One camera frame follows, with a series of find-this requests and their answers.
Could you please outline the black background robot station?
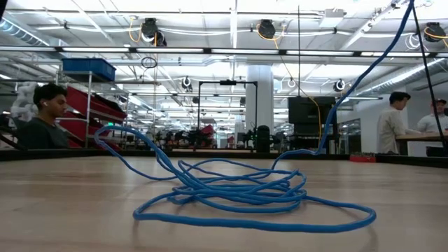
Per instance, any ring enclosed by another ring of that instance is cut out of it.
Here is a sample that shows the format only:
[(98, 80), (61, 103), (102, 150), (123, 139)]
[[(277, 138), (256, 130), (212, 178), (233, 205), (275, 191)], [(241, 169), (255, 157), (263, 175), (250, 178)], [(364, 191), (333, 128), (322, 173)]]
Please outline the black background robot station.
[[(226, 85), (226, 86), (234, 86), (234, 85), (247, 85), (247, 84), (252, 84), (255, 86), (255, 121), (254, 126), (253, 126), (253, 132), (257, 131), (258, 128), (258, 82), (257, 81), (242, 81), (242, 80), (220, 80), (220, 81), (200, 81), (199, 82), (199, 87), (198, 87), (198, 103), (197, 103), (197, 131), (200, 132), (200, 125), (201, 125), (201, 120), (200, 120), (200, 115), (203, 112), (201, 109), (201, 88), (203, 84), (219, 84), (219, 85)], [(230, 140), (227, 140), (227, 147), (226, 148), (236, 148), (237, 147), (237, 142), (238, 142), (238, 138), (237, 135), (235, 135), (233, 142), (230, 142)], [(193, 150), (197, 150), (197, 149), (202, 149), (205, 147), (201, 146), (202, 144), (202, 140), (200, 139), (199, 135), (197, 135), (195, 137), (195, 145), (193, 146)]]

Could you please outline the white building column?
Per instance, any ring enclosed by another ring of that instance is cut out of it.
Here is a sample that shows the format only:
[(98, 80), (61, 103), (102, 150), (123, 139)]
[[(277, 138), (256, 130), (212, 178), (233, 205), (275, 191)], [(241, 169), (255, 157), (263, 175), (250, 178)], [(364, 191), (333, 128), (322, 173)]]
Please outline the white building column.
[[(272, 65), (248, 65), (246, 69), (246, 81), (258, 82), (258, 127), (269, 127), (270, 135), (274, 129), (274, 76)], [(252, 84), (246, 85), (246, 114), (245, 123), (247, 130), (253, 130), (255, 121), (256, 89)]]

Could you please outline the black monitor on cart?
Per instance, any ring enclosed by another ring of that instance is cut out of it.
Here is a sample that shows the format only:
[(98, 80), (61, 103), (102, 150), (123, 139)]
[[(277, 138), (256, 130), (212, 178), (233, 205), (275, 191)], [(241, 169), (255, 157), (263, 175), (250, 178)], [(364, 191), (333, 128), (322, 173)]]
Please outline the black monitor on cart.
[(330, 154), (338, 138), (336, 115), (330, 114), (336, 104), (334, 97), (288, 98), (288, 122), (293, 133), (288, 136), (291, 150), (315, 151), (322, 143), (321, 153)]

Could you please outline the long light bar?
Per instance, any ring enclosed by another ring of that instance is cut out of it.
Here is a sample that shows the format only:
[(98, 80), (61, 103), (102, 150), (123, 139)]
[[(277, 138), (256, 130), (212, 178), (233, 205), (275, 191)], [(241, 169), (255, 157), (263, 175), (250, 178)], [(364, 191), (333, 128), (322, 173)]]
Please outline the long light bar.
[(72, 47), (72, 46), (15, 46), (0, 45), (0, 51), (38, 53), (157, 53), (207, 55), (281, 55), (310, 57), (379, 57), (377, 51), (331, 51), (286, 49), (231, 49), (231, 48), (138, 48), (138, 47)]

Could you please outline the metal shelf with red bins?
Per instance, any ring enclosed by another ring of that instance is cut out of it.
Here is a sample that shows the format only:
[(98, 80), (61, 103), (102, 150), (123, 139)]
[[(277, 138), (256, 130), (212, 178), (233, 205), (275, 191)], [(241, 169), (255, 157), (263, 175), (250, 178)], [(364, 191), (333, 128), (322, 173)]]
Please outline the metal shelf with red bins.
[(94, 91), (109, 82), (91, 71), (63, 71), (57, 84), (66, 85), (68, 109), (57, 119), (68, 134), (70, 148), (96, 148), (95, 132), (103, 124), (122, 126), (127, 114), (101, 92)]

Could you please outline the small red box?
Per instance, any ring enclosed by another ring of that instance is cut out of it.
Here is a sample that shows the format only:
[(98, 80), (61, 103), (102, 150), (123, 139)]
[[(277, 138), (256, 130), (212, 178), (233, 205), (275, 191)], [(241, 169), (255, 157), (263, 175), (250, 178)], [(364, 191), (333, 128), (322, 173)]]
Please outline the small red box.
[(353, 153), (350, 154), (349, 160), (351, 162), (366, 162), (375, 163), (377, 161), (374, 153)]

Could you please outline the blue storage bin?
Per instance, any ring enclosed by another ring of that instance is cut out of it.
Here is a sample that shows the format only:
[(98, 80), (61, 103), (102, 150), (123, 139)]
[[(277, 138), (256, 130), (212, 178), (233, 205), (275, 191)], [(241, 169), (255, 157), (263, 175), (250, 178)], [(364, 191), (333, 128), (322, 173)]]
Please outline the blue storage bin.
[(113, 82), (116, 68), (101, 58), (64, 58), (62, 59), (64, 75), (77, 80), (88, 82), (90, 73), (92, 82)]

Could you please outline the person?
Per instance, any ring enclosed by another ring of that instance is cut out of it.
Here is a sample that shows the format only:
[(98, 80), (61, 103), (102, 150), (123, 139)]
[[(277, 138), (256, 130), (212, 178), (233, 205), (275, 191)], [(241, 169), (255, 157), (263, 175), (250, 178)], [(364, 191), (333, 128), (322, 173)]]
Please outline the person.
[(401, 111), (406, 107), (411, 96), (406, 92), (392, 92), (389, 106), (379, 115), (377, 123), (377, 152), (381, 154), (399, 154), (396, 137), (420, 134), (419, 131), (405, 126)]
[(57, 126), (56, 119), (67, 110), (67, 90), (54, 83), (38, 86), (33, 101), (38, 112), (29, 122), (17, 129), (18, 144), (26, 149), (66, 149), (67, 134)]
[(420, 119), (417, 123), (417, 130), (420, 132), (437, 132), (438, 124), (436, 118), (439, 120), (441, 130), (448, 129), (448, 115), (445, 115), (446, 104), (446, 100), (436, 99), (435, 108), (437, 113), (434, 114), (433, 105), (430, 105), (431, 113)]

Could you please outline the wooden table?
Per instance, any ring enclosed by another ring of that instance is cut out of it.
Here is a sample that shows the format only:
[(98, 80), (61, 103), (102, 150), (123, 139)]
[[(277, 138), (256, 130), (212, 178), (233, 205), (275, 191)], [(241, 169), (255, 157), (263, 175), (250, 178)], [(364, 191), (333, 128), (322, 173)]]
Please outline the wooden table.
[(440, 140), (437, 132), (407, 134), (396, 138), (399, 154), (413, 157), (426, 157), (426, 147), (429, 143), (440, 142)]

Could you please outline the thin black diagonal rod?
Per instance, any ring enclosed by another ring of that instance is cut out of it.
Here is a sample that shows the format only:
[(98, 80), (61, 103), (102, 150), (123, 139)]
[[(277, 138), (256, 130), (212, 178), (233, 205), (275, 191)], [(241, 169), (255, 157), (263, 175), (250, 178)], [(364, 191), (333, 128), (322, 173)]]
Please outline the thin black diagonal rod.
[(428, 89), (430, 92), (430, 102), (432, 104), (432, 109), (433, 109), (433, 115), (434, 115), (434, 119), (435, 119), (435, 123), (437, 125), (437, 131), (436, 133), (438, 133), (437, 136), (437, 140), (439, 140), (442, 143), (442, 153), (443, 153), (443, 157), (448, 158), (448, 143), (445, 139), (445, 136), (443, 134), (442, 128), (441, 128), (441, 124), (440, 124), (440, 117), (439, 117), (439, 113), (438, 113), (438, 105), (436, 104), (436, 100), (435, 100), (435, 94), (433, 91), (433, 86), (432, 86), (432, 82), (431, 82), (431, 75), (429, 73), (429, 68), (428, 68), (428, 62), (426, 59), (426, 51), (424, 48), (424, 43), (423, 43), (423, 39), (422, 39), (422, 35), (421, 35), (421, 29), (419, 26), (419, 21), (418, 21), (418, 17), (417, 17), (417, 12), (416, 12), (416, 8), (414, 5), (414, 0), (410, 0), (409, 5), (412, 7), (412, 14), (414, 17), (414, 23), (416, 26), (416, 33), (417, 33), (417, 37), (419, 40), (419, 47), (420, 47), (420, 51), (421, 51), (421, 56), (422, 56), (422, 60), (423, 60), (423, 65), (424, 65), (424, 70), (425, 70), (425, 74), (426, 74), (426, 80), (427, 80), (427, 84), (428, 84)]

